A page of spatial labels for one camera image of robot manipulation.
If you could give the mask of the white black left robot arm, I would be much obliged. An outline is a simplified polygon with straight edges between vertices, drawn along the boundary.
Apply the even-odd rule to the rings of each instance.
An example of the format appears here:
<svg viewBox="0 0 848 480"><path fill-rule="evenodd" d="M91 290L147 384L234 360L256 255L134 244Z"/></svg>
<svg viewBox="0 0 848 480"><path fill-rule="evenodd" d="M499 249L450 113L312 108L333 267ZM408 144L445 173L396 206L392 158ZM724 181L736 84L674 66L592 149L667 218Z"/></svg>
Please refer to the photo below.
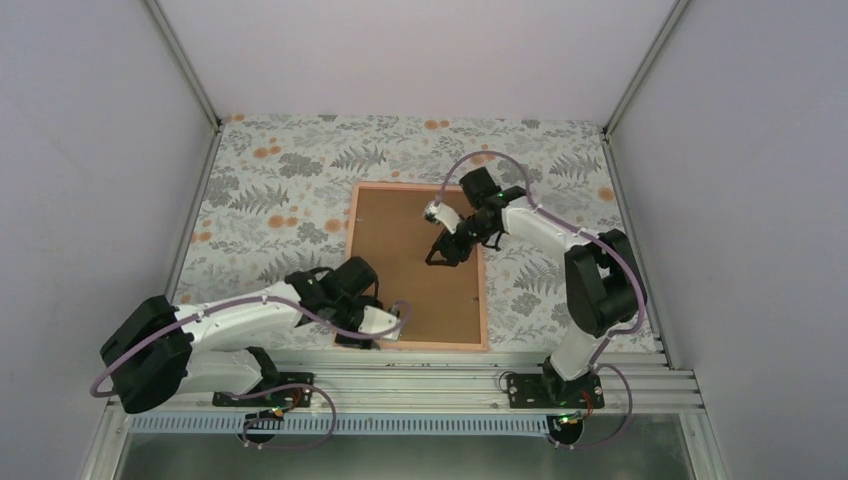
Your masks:
<svg viewBox="0 0 848 480"><path fill-rule="evenodd" d="M280 372L260 336L310 323L336 341L371 348L395 340L398 307L378 299L379 280L362 258L337 268L296 271L256 292L204 304L144 300L105 341L105 370L95 398L117 397L125 412L153 410L180 395L210 393L217 406L258 406L280 412L308 400L310 377Z"/></svg>

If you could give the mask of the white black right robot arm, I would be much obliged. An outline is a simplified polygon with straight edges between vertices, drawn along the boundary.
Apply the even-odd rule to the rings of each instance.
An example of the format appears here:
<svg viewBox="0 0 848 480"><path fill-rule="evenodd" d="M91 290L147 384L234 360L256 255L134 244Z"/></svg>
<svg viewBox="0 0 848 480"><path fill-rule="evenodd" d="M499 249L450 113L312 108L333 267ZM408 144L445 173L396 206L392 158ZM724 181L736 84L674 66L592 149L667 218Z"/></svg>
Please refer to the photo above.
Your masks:
<svg viewBox="0 0 848 480"><path fill-rule="evenodd" d="M456 267L476 246L496 249L501 237L510 235L562 263L571 323L542 364L541 391L549 404L565 407L588 385L622 324L645 312L646 294L629 239L617 229L596 233L569 224L544 210L527 186L503 189L485 168L464 175L460 186L471 215L460 215L441 196L424 210L427 221L443 228L426 262Z"/></svg>

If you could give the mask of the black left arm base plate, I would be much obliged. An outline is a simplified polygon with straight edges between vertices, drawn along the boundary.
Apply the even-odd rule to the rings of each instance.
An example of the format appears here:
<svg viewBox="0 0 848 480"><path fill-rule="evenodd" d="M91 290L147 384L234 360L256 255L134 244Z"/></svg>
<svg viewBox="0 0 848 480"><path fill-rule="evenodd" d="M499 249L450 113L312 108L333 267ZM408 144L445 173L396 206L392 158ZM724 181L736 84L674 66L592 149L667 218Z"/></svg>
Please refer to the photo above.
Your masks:
<svg viewBox="0 0 848 480"><path fill-rule="evenodd" d="M260 383L247 393L247 398L235 398L221 392L213 394L215 407L289 409L309 407L315 375L311 372L281 372L276 381Z"/></svg>

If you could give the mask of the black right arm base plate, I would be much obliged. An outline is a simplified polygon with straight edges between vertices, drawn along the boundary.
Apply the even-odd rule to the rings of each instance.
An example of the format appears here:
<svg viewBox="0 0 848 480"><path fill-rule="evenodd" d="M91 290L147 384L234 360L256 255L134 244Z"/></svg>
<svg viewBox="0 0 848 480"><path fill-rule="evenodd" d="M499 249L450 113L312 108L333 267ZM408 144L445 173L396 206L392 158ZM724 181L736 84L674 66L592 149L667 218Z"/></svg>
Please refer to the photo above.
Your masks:
<svg viewBox="0 0 848 480"><path fill-rule="evenodd" d="M592 372L563 381L543 374L509 373L506 393L512 409L601 409L605 407L600 377Z"/></svg>

